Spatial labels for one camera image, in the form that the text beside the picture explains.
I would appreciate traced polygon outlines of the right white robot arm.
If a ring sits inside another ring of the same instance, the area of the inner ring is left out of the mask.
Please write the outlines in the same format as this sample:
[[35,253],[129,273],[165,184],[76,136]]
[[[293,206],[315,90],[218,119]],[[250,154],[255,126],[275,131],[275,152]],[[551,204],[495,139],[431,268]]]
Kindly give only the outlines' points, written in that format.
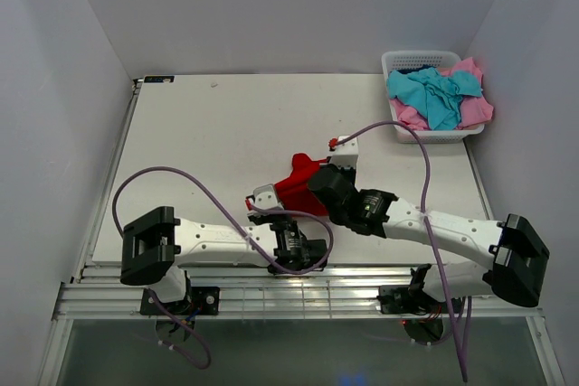
[[393,193],[357,190],[333,165],[318,170],[308,189],[338,226],[359,235],[437,246],[463,257],[463,262],[444,268],[435,264],[417,268],[400,300],[442,303],[447,296],[494,295],[515,306],[531,308],[539,303],[550,252],[523,216],[481,221],[422,212]]

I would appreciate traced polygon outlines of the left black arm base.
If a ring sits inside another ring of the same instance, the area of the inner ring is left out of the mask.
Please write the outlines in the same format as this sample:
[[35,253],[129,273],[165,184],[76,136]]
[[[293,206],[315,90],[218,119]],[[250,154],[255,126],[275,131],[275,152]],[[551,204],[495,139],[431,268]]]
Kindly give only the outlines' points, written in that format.
[[[163,303],[162,306],[172,315],[189,316],[218,315],[219,287],[188,287],[181,301]],[[141,315],[162,315],[162,310],[154,303],[147,289],[143,290],[139,313]]]

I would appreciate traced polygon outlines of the red t shirt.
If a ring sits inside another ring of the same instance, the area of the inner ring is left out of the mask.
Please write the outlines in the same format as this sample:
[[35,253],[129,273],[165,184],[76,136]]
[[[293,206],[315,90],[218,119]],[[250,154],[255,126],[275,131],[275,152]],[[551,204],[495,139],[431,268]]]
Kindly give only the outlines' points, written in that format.
[[328,216],[325,206],[308,189],[309,179],[327,162],[312,160],[305,153],[294,154],[288,177],[274,184],[276,194],[286,210]]

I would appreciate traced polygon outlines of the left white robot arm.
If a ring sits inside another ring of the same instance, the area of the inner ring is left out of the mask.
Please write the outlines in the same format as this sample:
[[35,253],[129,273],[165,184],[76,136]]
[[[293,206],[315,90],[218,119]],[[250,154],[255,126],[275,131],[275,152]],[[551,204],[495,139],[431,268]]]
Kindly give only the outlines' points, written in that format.
[[293,216],[255,218],[236,230],[178,218],[174,208],[157,207],[122,229],[120,283],[151,289],[169,305],[189,297],[185,266],[255,266],[299,275],[327,265],[328,242],[308,239]]

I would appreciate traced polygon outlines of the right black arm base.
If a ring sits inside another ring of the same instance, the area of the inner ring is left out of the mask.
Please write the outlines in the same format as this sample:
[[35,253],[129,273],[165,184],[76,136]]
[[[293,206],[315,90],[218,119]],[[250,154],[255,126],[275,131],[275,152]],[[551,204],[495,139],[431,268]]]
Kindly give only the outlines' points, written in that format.
[[443,296],[442,301],[439,301],[424,292],[425,279],[431,271],[433,271],[432,264],[422,264],[410,270],[412,278],[408,285],[379,287],[376,299],[380,302],[381,313],[409,315],[447,314],[448,307]]

